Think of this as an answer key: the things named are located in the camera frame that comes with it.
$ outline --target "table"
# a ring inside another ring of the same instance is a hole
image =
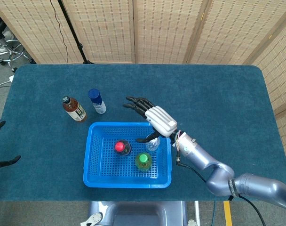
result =
[[[107,112],[87,96],[100,90]],[[62,97],[88,114],[77,123]],[[0,200],[174,201],[214,200],[190,170],[173,164],[166,189],[89,188],[82,181],[86,137],[96,121],[144,121],[122,107],[125,96],[146,97],[177,121],[216,159],[245,172],[286,183],[286,158],[259,68],[235,65],[25,65],[15,75],[2,120]],[[207,177],[210,170],[202,171]]]

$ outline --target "clear water bottle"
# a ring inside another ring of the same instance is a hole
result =
[[[157,148],[160,145],[160,138],[154,138],[153,140],[151,140],[150,142],[146,143],[146,148],[148,151],[154,152],[155,150],[157,150]]]

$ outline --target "bottle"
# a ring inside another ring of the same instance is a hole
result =
[[[78,101],[72,97],[63,97],[64,110],[75,120],[82,122],[87,118],[85,110],[78,103]]]
[[[119,140],[114,146],[114,150],[118,155],[128,155],[131,151],[130,143],[127,140]]]
[[[135,158],[135,165],[137,166],[138,170],[143,173],[146,173],[151,168],[152,164],[152,157],[148,153],[140,153]]]
[[[160,138],[154,138],[153,140],[147,142],[145,145],[148,151],[153,152],[157,150],[158,146],[160,145]]]
[[[103,114],[106,111],[106,106],[101,98],[100,92],[97,89],[91,89],[88,92],[88,97],[93,102],[93,106],[98,114]]]

